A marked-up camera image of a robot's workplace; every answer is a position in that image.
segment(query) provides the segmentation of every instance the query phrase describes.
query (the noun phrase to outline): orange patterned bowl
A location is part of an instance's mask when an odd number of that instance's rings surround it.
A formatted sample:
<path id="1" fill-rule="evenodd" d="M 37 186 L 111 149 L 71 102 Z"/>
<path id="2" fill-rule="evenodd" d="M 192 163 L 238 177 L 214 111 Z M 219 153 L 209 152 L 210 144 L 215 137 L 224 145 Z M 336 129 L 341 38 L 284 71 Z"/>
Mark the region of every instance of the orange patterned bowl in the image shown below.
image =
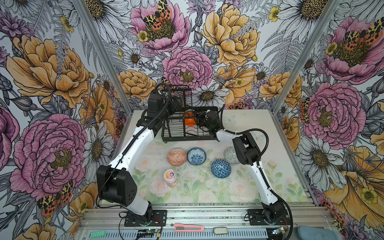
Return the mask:
<path id="1" fill-rule="evenodd" d="M 187 160 L 187 153 L 181 148 L 175 148 L 169 152 L 167 160 L 172 166 L 181 166 Z"/>

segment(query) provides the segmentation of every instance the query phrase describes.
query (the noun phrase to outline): black wire rack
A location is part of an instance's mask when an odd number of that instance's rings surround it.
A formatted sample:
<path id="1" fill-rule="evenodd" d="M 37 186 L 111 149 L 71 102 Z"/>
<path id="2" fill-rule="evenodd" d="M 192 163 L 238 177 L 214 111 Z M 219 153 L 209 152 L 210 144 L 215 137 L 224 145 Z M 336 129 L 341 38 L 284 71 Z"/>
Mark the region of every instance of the black wire rack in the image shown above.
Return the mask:
<path id="1" fill-rule="evenodd" d="M 172 98 L 168 108 L 173 114 L 163 122 L 163 141 L 217 140 L 216 133 L 204 126 L 204 113 L 207 110 L 214 111 L 219 119 L 217 107 L 193 107 L 192 90 L 188 86 L 170 87 Z M 164 89 L 161 89 L 161 93 L 168 96 Z"/>

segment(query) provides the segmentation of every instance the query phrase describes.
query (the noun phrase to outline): black mounting plate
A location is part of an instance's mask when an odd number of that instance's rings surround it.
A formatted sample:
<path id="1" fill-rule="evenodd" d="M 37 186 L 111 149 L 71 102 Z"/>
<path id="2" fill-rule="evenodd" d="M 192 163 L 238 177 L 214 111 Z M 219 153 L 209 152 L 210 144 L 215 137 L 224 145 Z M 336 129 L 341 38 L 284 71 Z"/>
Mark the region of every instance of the black mounting plate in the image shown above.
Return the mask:
<path id="1" fill-rule="evenodd" d="M 263 225 L 269 225 L 270 224 L 267 224 L 265 221 L 264 221 L 264 215 L 263 215 L 263 211 L 264 209 L 248 209 L 248 218 L 249 218 L 249 224 L 251 226 L 263 226 Z M 281 215 L 281 217 L 276 220 L 276 225 L 289 225 L 291 222 L 290 222 L 290 219 L 289 219 L 289 216 L 288 216 L 288 212 L 287 210 L 284 210 L 283 214 Z"/>
<path id="2" fill-rule="evenodd" d="M 152 217 L 156 217 L 161 221 L 162 226 L 166 225 L 167 221 L 167 210 L 153 210 Z M 144 225 L 144 223 L 140 223 L 137 219 L 134 220 L 130 214 L 127 215 L 127 218 L 124 222 L 124 227 L 160 227 L 160 222 L 152 220 L 148 225 Z"/>

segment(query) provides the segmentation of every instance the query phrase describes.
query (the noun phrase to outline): table surface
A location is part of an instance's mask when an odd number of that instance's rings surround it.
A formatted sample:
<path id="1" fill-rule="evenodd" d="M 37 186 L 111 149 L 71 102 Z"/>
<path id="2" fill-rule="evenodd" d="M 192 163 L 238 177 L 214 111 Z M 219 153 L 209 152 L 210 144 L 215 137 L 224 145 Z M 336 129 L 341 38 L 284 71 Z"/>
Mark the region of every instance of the table surface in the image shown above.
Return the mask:
<path id="1" fill-rule="evenodd" d="M 133 113 L 127 134 L 121 138 L 124 143 L 132 136 L 142 111 Z M 307 202 L 295 169 L 289 159 L 268 110 L 224 110 L 223 124 L 232 131 L 249 128 L 265 130 L 269 136 L 269 147 L 262 157 L 263 167 L 275 192 L 287 202 Z M 265 137 L 261 132 L 252 132 L 260 149 L 264 148 Z M 229 177 L 219 179 L 210 170 L 216 159 L 223 159 L 224 150 L 233 146 L 232 141 L 176 141 L 164 143 L 161 131 L 149 143 L 134 170 L 133 179 L 138 194 L 153 204 L 215 204 L 260 202 L 258 186 L 247 167 L 242 164 L 231 165 Z M 206 161 L 194 166 L 188 161 L 179 167 L 170 165 L 167 155 L 170 150 L 181 148 L 188 152 L 200 147 L 206 154 Z M 170 188 L 163 174 L 173 169 L 177 174 L 177 186 Z"/>

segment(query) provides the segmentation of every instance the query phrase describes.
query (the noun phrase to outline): pink peony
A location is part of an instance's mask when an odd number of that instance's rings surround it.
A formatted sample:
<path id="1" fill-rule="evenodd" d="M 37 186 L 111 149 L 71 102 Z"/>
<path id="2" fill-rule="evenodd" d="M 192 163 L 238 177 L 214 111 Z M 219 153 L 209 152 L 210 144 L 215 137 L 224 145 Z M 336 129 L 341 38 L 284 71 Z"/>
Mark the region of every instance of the pink peony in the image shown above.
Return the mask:
<path id="1" fill-rule="evenodd" d="M 332 75 L 338 81 L 349 81 L 353 85 L 358 85 L 384 68 L 383 37 L 373 45 L 364 43 L 352 51 L 345 48 L 345 33 L 348 31 L 361 32 L 374 23 L 365 22 L 365 19 L 358 22 L 357 18 L 353 20 L 347 17 L 334 31 L 334 36 L 328 38 L 328 47 L 322 63 L 323 71 L 327 76 Z"/>
<path id="2" fill-rule="evenodd" d="M 19 135 L 20 127 L 8 109 L 0 106 L 0 170 L 8 162 L 12 152 L 12 142 Z"/>
<path id="3" fill-rule="evenodd" d="M 212 81 L 213 69 L 207 55 L 193 48 L 176 49 L 163 60 L 164 77 L 173 85 L 188 85 L 192 90 Z"/>
<path id="4" fill-rule="evenodd" d="M 163 52 L 174 51 L 180 46 L 185 46 L 188 42 L 190 29 L 189 18 L 184 18 L 184 15 L 180 12 L 179 6 L 177 4 L 173 6 L 169 0 L 167 2 L 168 7 L 172 11 L 170 23 L 174 26 L 174 33 L 171 38 L 164 36 L 160 39 L 148 39 L 147 41 L 144 41 L 144 46 L 151 54 L 156 55 Z M 133 25 L 133 27 L 131 28 L 131 31 L 133 34 L 138 34 L 140 31 L 147 31 L 147 25 L 144 23 L 143 18 L 149 15 L 155 15 L 157 6 L 158 4 L 156 3 L 154 7 L 148 5 L 147 8 L 144 8 L 142 5 L 140 5 L 140 8 L 132 8 L 131 25 Z"/>
<path id="5" fill-rule="evenodd" d="M 308 137 L 329 143 L 331 149 L 349 146 L 363 130 L 366 114 L 361 106 L 361 97 L 356 88 L 347 83 L 322 83 L 310 97 L 309 123 L 304 124 Z"/>
<path id="6" fill-rule="evenodd" d="M 11 189 L 31 193 L 37 200 L 61 191 L 69 181 L 77 187 L 85 175 L 81 167 L 87 134 L 65 114 L 26 127 L 15 144 L 16 168 Z"/>

